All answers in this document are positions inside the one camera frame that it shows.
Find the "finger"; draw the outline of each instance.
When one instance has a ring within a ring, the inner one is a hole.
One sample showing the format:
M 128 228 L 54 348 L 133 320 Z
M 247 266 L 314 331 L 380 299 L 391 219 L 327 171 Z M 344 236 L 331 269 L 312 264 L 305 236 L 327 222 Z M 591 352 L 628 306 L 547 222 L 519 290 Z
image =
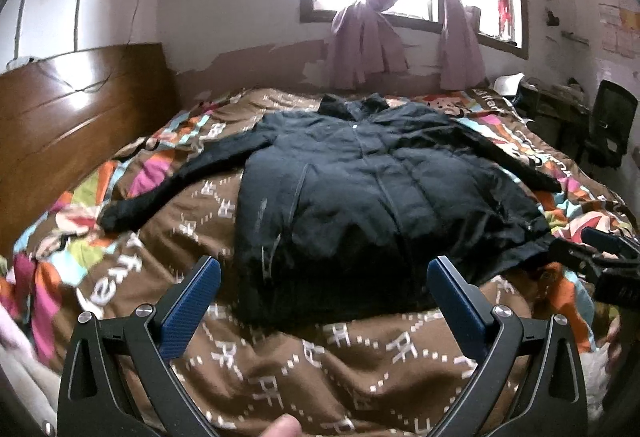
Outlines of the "finger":
M 260 437 L 300 437 L 302 427 L 295 417 L 284 414 L 273 422 Z
M 618 364 L 620 360 L 620 356 L 622 355 L 622 345 L 616 343 L 615 345 L 610 345 L 607 349 L 607 356 L 609 360 L 607 361 L 607 365 L 605 367 L 605 371 L 607 373 L 611 373 Z
M 616 316 L 616 318 L 609 325 L 609 332 L 607 333 L 606 341 L 609 343 L 613 343 L 618 340 L 620 336 L 620 316 Z

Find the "jacket collar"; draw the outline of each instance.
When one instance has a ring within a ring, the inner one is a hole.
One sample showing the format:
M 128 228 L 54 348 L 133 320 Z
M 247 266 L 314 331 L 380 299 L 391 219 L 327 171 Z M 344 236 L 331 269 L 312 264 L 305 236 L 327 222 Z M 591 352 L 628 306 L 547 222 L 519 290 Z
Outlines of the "jacket collar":
M 354 101 L 347 101 L 334 94 L 325 94 L 320 102 L 318 113 L 347 121 L 361 121 L 388 108 L 389 105 L 380 94 L 371 94 L 365 99 Z

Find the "screw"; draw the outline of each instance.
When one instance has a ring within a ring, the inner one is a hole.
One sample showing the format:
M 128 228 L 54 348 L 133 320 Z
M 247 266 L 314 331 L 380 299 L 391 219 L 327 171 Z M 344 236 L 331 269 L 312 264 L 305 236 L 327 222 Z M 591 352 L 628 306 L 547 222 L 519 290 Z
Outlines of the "screw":
M 78 322 L 79 323 L 86 323 L 87 321 L 89 321 L 91 319 L 91 316 L 93 316 L 93 315 L 89 311 L 81 312 L 80 315 L 78 316 Z
M 44 432 L 44 435 L 46 435 L 47 437 L 56 437 L 56 429 L 53 428 L 53 425 L 48 421 L 45 421 L 43 423 L 42 431 Z
M 154 308 L 148 303 L 143 303 L 140 307 L 136 309 L 136 316 L 139 318 L 146 318 L 153 312 Z
M 507 305 L 496 305 L 494 312 L 500 316 L 500 318 L 509 318 L 513 314 L 513 311 L 508 308 Z
M 562 316 L 562 314 L 556 314 L 554 316 L 554 321 L 558 325 L 566 325 L 569 322 L 569 320 L 566 317 Z

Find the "peeling paint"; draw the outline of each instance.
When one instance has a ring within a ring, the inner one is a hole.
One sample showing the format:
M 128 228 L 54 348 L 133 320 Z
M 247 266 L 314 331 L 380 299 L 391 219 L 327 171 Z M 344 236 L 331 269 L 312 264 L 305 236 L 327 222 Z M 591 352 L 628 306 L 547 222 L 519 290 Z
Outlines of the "peeling paint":
M 341 93 L 326 86 L 325 58 L 324 40 L 269 44 L 224 52 L 204 70 L 182 72 L 175 80 L 184 106 L 261 86 L 304 94 Z M 356 91 L 398 96 L 436 93 L 440 88 L 438 68 L 418 64 L 406 73 L 370 74 Z

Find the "wooden headboard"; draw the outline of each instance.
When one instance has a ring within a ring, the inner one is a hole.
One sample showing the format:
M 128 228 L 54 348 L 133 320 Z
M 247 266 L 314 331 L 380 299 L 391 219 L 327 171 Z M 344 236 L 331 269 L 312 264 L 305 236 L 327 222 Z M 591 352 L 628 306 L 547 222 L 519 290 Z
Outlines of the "wooden headboard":
M 0 255 L 64 190 L 177 110 L 160 44 L 72 52 L 0 75 Z

